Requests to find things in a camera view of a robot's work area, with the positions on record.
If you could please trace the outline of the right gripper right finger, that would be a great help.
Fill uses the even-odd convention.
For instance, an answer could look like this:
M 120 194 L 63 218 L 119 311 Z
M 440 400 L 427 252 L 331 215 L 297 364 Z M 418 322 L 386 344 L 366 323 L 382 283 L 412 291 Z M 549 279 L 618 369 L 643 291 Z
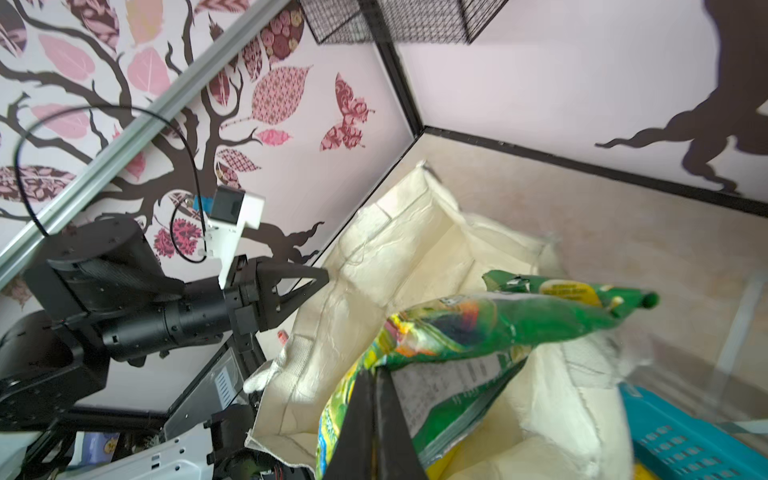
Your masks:
M 414 449 L 391 372 L 386 368 L 379 368 L 375 376 L 375 433 L 378 479 L 428 479 Z

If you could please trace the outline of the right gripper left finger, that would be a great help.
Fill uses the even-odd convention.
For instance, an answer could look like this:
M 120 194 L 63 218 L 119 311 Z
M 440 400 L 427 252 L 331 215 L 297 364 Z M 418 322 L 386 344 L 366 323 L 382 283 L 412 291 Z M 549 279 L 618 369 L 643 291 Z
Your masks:
M 373 474 L 375 380 L 362 370 L 356 377 L 351 400 L 336 447 L 323 476 L 330 480 L 370 480 Z

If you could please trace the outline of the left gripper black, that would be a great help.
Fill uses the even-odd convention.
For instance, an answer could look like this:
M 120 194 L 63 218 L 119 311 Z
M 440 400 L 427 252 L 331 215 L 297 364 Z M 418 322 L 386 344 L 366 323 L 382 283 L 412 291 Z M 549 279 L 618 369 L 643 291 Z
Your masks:
M 100 335 L 109 356 L 141 365 L 146 356 L 214 344 L 228 332 L 248 350 L 255 333 L 279 327 L 330 279 L 324 268 L 244 255 L 233 267 L 224 286 L 214 277 L 193 281 L 178 300 L 103 323 Z

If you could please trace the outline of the green yellow snack bag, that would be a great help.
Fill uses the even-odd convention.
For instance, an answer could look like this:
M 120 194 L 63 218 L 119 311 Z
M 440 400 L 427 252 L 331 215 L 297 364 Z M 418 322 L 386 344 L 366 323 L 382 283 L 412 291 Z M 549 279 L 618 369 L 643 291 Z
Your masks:
M 480 423 L 533 349 L 612 330 L 657 306 L 649 290 L 491 270 L 485 291 L 390 315 L 339 381 L 319 420 L 315 475 L 333 456 L 357 375 L 391 372 L 414 449 L 433 478 Z

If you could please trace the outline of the cream canvas grocery bag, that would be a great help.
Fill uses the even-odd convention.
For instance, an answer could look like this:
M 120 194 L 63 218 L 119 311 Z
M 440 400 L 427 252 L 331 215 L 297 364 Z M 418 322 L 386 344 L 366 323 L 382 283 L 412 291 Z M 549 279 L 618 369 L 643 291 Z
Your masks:
M 260 397 L 248 448 L 319 479 L 630 479 L 622 324 L 638 287 L 567 278 L 550 242 L 463 212 L 421 163 L 325 260 Z

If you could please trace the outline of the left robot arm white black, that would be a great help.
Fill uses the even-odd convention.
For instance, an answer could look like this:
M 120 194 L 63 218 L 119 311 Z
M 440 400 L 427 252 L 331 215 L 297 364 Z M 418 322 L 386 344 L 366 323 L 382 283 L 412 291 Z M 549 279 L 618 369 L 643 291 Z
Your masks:
M 236 257 L 223 279 L 168 277 L 139 224 L 107 219 L 47 237 L 24 281 L 40 309 L 1 339 L 1 428 L 38 432 L 16 479 L 63 467 L 54 446 L 78 430 L 125 431 L 116 415 L 78 415 L 83 398 L 106 387 L 112 362 L 141 367 L 152 354 L 219 342 L 242 352 L 280 326 L 329 280 L 322 268 Z

